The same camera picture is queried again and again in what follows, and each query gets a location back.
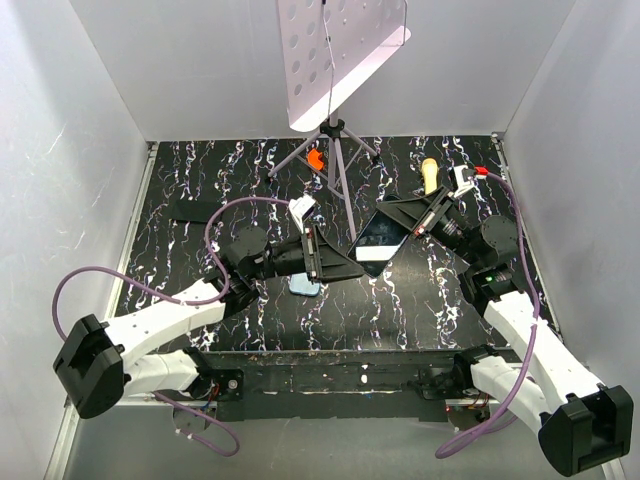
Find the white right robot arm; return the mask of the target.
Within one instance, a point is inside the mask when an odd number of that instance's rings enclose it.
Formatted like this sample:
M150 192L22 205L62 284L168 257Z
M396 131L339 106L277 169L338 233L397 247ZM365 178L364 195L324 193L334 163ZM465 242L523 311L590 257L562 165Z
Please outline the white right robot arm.
M540 318L524 290L526 277L509 267L520 252L512 220L493 215L475 227L446 188L408 200L383 201L377 212L416 237L429 235L468 263L459 276L466 301L521 359L511 367L491 347L454 358L452 383L464 397L481 392L499 401L536 436L548 463L570 477L627 455L634 403L622 386L609 387L565 347Z

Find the black smartphone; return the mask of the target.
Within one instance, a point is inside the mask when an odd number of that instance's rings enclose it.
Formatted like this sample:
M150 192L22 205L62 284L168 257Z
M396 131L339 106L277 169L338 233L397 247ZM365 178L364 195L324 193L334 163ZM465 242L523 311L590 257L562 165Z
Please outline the black smartphone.
M408 230L375 210L348 250L348 257L360 264L371 278L379 277L408 237Z

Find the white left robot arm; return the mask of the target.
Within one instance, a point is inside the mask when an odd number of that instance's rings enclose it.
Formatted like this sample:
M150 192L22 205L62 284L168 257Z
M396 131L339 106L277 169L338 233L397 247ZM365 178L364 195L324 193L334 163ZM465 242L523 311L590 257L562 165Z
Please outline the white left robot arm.
M226 270L210 273L177 294L132 314L75 322L53 368L83 419L97 417L122 398L157 390L205 398L213 377L201 355L157 348L242 311L258 297L255 283L304 275L313 283L357 279L361 265L329 243L317 227L272 243L259 227L247 227L220 251Z

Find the black phone case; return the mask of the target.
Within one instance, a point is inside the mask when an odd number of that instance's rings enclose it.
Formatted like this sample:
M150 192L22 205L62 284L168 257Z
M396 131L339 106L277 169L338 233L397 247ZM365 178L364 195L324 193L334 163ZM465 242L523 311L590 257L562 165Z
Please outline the black phone case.
M221 205L217 202L179 199L169 210L169 218L176 222L206 224Z

